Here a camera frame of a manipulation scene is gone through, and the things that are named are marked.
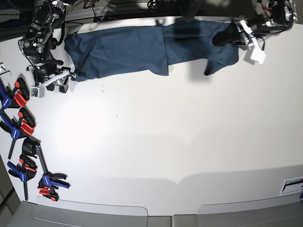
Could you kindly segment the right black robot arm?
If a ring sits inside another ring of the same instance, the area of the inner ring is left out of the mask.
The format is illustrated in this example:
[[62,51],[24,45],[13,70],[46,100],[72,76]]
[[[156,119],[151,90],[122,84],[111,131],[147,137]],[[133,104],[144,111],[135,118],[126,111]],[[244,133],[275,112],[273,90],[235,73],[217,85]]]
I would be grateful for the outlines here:
[[73,0],[45,0],[37,7],[28,31],[18,41],[22,54],[30,62],[27,70],[33,77],[30,88],[33,97],[41,98],[46,89],[53,91],[55,86],[66,93],[69,78],[76,78],[76,73],[64,67],[64,62],[51,53],[64,40],[66,7],[74,3]]

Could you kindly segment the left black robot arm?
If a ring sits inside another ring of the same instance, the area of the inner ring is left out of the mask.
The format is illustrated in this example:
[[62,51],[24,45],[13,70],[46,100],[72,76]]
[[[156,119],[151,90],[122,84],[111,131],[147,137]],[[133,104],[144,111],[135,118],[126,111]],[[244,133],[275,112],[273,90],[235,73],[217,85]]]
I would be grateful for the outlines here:
[[253,17],[235,17],[228,27],[218,32],[213,38],[214,46],[231,44],[247,49],[265,49],[265,44],[259,46],[258,40],[266,36],[278,35],[290,30],[297,22],[295,2],[293,0],[257,0],[256,7],[261,12]]

